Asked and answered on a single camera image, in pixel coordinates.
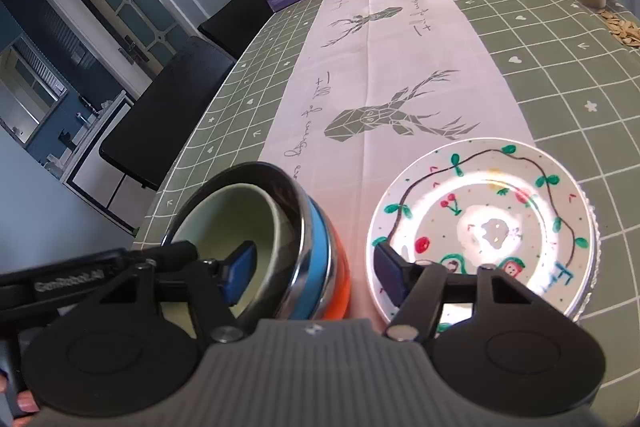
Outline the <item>left hand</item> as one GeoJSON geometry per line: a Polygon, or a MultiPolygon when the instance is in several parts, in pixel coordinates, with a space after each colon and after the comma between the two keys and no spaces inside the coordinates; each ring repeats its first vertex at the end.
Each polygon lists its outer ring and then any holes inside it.
{"type": "Polygon", "coordinates": [[[14,426],[25,426],[32,419],[32,415],[39,411],[37,402],[34,396],[28,390],[21,391],[16,395],[15,402],[17,407],[22,413],[25,413],[24,417],[17,418],[14,422],[14,426]]]}

